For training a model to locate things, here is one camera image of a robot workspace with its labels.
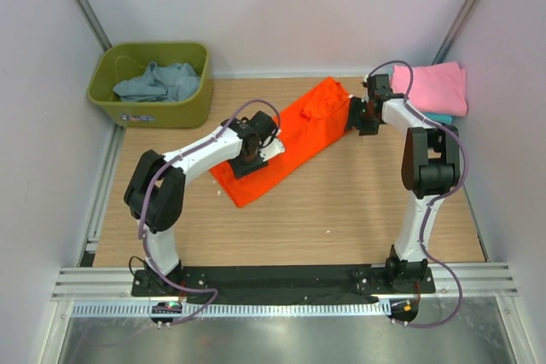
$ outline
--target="wooden table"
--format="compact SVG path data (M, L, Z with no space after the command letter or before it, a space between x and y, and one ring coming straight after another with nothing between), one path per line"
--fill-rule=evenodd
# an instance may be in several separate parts
M142 256L137 225L123 194L142 153L163 153L207 135L238 106L261 97L283 109L317 78L234 79L215 82L209 119L197 130L128 129L113 182L95 266L126 266ZM342 78L361 95L357 78ZM243 112L248 117L257 109ZM400 179L404 139L388 125L378 136L344 136L298 168L265 196L237 208L210 173L187 188L175 225L187 265L381 263L402 225L408 193ZM430 249L448 262L484 257L461 191L440 209Z

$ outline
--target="green basket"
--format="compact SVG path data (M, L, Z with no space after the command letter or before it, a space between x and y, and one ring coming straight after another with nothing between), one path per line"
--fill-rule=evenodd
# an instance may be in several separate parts
M188 100L179 102L124 102L113 92L122 80L142 76L150 61L159 66L189 63L201 81ZM126 43L112 47L101 58L87 96L123 127L197 128L208 118L213 85L210 57L198 43Z

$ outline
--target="white robotic arm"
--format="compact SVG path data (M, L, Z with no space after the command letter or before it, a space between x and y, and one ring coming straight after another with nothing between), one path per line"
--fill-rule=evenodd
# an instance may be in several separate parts
M444 201L440 196L459 182L459 147L444 131L419 118L419 112L404 95L394 94L386 74L371 76L365 86L365 97L351 99L346 130L356 128L361 136L373 136L381 124L390 124L405 136L401 177L409 191L409 203L385 271L391 283L415 283L423 280L427 271L423 248L428 247L435 217ZM447 128L456 135L455 127ZM429 157L431 150L439 156Z
M161 187L154 187L144 224L149 255L163 275L169 277L175 270L182 270L171 226L182 211L185 187L197 176L224 161L230 162L238 177L261 169L269 159L284 152L284 146L277 138L279 133L273 119L258 112L250 120L235 119L229 128L219 126L210 135L187 147L163 155L148 151L141 157L125 193L125 203L137 219L140 219L145 189L151 176L159 166L172 162L167 171L171 174L164 178ZM147 264L154 269L148 258Z
M403 136L406 136L408 129L422 128L433 129L431 125L419 120L404 105L401 98L386 101L383 104L383 121L386 124L394 126ZM409 262L419 262L425 258L425 254L420 245L419 233L423 223L423 217L428 204L438 195L425 195L421 199L417 198L413 191L408 192L409 201L402 223L402 230L394 242L394 250L398 257ZM434 220L439 207L444 202L443 199L435 201L431 207L431 214L427 219L425 227L423 245L428 248L428 241L433 231Z

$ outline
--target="orange cloth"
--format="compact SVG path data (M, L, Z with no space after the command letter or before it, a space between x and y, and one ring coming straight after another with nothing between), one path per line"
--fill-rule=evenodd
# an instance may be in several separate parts
M227 162L212 168L211 173L237 206L248 205L345 134L349 103L343 86L331 77L325 78L281 112L279 138L284 153L241 179L235 179Z

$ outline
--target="teal cloth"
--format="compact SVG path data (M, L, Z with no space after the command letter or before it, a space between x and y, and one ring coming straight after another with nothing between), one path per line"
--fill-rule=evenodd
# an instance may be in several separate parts
M423 113L432 121L442 124L451 124L453 122L453 116L448 114L436 114L436 113Z
M199 84L200 77L188 63L160 67L151 61L141 77L123 80L113 92L121 101L177 102L195 94Z

